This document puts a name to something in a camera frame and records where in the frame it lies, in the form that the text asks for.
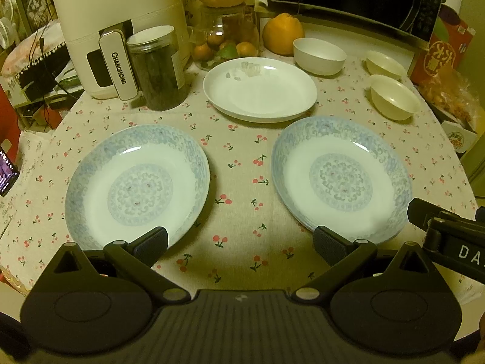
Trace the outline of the blue patterned plate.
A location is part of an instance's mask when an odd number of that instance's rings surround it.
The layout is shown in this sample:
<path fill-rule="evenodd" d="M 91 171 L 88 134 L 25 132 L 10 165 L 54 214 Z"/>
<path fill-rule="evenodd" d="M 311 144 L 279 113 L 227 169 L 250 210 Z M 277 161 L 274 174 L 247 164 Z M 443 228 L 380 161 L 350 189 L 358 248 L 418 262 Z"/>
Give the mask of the blue patterned plate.
<path fill-rule="evenodd" d="M 324 226 L 380 243 L 408 222 L 407 168 L 372 130 L 341 117 L 306 117 L 280 133 L 270 160 L 279 198 L 310 231 Z"/>
<path fill-rule="evenodd" d="M 173 126 L 141 125 L 98 144 L 67 188 L 65 220 L 84 250 L 163 227 L 172 247 L 193 226 L 210 189 L 206 153 Z"/>

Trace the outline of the small cream bowl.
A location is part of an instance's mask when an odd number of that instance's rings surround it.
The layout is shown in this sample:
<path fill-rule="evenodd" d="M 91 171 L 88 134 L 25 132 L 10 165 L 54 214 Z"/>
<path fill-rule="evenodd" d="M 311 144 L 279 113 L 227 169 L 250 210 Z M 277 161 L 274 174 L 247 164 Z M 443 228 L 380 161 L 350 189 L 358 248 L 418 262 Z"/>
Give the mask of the small cream bowl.
<path fill-rule="evenodd" d="M 367 51 L 366 64 L 372 75 L 388 76 L 396 81 L 400 81 L 402 77 L 406 76 L 406 71 L 400 63 L 377 51 Z"/>
<path fill-rule="evenodd" d="M 385 117 L 401 122 L 420 111 L 418 97 L 399 81 L 384 75 L 371 75 L 372 103 Z"/>

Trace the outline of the large white bowl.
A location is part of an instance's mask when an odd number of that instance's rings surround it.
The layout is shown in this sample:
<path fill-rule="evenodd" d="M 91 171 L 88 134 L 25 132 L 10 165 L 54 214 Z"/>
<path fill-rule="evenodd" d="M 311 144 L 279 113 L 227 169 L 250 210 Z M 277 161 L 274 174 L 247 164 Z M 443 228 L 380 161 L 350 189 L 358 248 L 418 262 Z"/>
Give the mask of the large white bowl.
<path fill-rule="evenodd" d="M 323 39 L 300 38 L 293 42 L 293 58 L 299 67 L 319 76 L 333 76 L 344 67 L 347 53 Z"/>

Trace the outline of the plain white plate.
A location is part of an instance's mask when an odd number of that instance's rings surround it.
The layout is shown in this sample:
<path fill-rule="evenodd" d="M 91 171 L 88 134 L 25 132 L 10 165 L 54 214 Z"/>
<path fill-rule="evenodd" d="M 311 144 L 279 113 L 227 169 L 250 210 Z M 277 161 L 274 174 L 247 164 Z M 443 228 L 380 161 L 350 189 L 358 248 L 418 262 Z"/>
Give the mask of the plain white plate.
<path fill-rule="evenodd" d="M 312 78 L 272 58 L 237 58 L 204 78 L 203 90 L 218 111 L 249 123 L 282 123 L 300 117 L 317 100 Z"/>

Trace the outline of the white printed carton box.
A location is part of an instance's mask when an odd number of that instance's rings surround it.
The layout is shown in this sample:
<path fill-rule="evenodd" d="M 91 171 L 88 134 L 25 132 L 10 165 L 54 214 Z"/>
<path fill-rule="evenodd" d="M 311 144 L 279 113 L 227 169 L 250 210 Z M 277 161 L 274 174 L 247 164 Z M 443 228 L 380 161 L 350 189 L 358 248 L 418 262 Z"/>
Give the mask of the white printed carton box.
<path fill-rule="evenodd" d="M 463 128 L 459 123 L 443 121 L 441 127 L 457 154 L 464 154 L 477 139 L 475 132 Z"/>

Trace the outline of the cherry print tablecloth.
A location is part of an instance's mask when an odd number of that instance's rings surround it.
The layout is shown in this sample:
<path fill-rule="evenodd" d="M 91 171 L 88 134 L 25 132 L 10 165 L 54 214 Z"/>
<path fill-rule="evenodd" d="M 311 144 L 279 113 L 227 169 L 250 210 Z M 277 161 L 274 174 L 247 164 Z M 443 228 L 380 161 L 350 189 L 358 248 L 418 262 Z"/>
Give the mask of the cherry print tablecloth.
<path fill-rule="evenodd" d="M 291 291 L 320 275 L 325 263 L 313 238 L 281 203 L 270 176 L 280 129 L 234 121 L 215 110 L 202 89 L 204 72 L 188 70 L 191 92 L 169 112 L 134 108 L 118 99 L 82 96 L 48 141 L 22 140 L 22 177 L 1 202 L 1 268 L 20 291 L 31 289 L 53 254 L 70 240 L 67 186 L 78 163 L 109 135 L 139 124 L 175 126 L 206 152 L 211 184 L 194 228 L 156 265 L 185 289 L 276 288 Z M 346 117 L 372 129 L 400 156 L 413 194 L 466 218 L 477 203 L 464 169 L 431 110 L 406 124 L 382 117 L 367 93 L 361 58 L 334 78 L 316 78 L 315 116 Z"/>

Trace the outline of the plastic bag of fruit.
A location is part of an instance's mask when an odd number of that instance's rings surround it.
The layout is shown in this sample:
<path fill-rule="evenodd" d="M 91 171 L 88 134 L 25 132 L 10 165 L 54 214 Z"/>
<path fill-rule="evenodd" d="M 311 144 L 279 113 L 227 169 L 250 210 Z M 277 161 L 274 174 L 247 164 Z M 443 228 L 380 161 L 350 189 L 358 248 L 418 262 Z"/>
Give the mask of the plastic bag of fruit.
<path fill-rule="evenodd" d="M 449 113 L 472 131 L 481 132 L 484 109 L 478 92 L 452 66 L 442 67 L 435 76 L 422 82 L 418 90 L 430 105 Z"/>

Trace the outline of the smartphone with lit screen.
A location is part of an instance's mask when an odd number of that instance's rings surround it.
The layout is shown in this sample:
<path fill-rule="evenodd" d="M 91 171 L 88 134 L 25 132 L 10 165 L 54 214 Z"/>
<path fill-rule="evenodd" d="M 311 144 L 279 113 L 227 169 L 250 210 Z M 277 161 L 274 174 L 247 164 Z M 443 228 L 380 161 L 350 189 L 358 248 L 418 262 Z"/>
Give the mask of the smartphone with lit screen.
<path fill-rule="evenodd" d="M 8 158 L 7 153 L 0 151 L 0 196 L 4 197 L 19 177 L 18 168 Z"/>

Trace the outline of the red gift box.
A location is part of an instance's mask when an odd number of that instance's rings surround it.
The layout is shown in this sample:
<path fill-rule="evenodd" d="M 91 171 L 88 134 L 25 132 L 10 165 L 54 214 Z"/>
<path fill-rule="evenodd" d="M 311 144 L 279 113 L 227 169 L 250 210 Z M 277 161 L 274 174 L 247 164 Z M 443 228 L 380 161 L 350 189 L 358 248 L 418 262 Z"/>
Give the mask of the red gift box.
<path fill-rule="evenodd" d="M 443 66 L 457 69 L 475 34 L 475 29 L 453 8 L 442 4 L 429 47 L 418 55 L 410 80 L 419 85 L 435 76 Z"/>

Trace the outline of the dark tea jar metal lid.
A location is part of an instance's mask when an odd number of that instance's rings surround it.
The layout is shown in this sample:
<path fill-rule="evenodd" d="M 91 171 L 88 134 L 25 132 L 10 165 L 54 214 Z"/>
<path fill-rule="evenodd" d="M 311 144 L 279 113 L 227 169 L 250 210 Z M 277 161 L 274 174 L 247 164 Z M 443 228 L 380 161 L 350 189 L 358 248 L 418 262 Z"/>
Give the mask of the dark tea jar metal lid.
<path fill-rule="evenodd" d="M 127 49 L 148 109 L 166 111 L 185 100 L 188 90 L 173 26 L 139 31 L 127 40 Z"/>

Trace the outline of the orange citrus on table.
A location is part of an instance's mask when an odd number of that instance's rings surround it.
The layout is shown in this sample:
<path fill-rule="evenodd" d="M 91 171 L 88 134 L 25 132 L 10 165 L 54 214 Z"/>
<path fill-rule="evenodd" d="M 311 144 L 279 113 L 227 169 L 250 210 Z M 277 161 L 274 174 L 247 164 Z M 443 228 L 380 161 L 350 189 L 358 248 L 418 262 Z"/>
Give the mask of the orange citrus on table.
<path fill-rule="evenodd" d="M 270 19 L 262 32 L 263 44 L 270 52 L 283 55 L 293 55 L 293 42 L 304 38 L 305 31 L 296 16 L 286 12 Z"/>

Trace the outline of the glass jar of kumquats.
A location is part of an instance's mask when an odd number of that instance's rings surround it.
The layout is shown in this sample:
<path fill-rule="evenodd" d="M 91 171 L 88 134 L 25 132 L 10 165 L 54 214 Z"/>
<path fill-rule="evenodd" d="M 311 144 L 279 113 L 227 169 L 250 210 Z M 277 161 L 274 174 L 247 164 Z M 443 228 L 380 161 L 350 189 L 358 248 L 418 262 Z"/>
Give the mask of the glass jar of kumquats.
<path fill-rule="evenodd" d="M 256 16 L 245 3 L 230 8 L 201 5 L 199 22 L 188 30 L 192 60 L 201 70 L 260 54 Z"/>

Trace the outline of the white Changhong air fryer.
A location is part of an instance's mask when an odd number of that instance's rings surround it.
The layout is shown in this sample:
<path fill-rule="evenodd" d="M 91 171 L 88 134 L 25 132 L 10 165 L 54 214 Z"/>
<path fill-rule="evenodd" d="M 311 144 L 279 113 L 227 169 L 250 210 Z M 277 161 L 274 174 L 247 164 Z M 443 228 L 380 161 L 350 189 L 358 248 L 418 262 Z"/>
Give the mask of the white Changhong air fryer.
<path fill-rule="evenodd" d="M 178 53 L 190 56 L 182 0 L 53 0 L 69 56 L 85 92 L 96 99 L 129 100 L 138 89 L 126 41 L 136 33 L 171 25 Z"/>

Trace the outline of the framed picture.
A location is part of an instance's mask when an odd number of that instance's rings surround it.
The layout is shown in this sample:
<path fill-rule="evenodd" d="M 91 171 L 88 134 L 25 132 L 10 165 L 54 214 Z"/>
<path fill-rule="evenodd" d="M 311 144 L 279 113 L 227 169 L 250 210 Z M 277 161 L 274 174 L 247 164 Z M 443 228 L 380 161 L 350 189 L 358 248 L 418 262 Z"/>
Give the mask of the framed picture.
<path fill-rule="evenodd" d="M 57 18 L 53 0 L 16 0 L 16 5 L 27 35 Z"/>

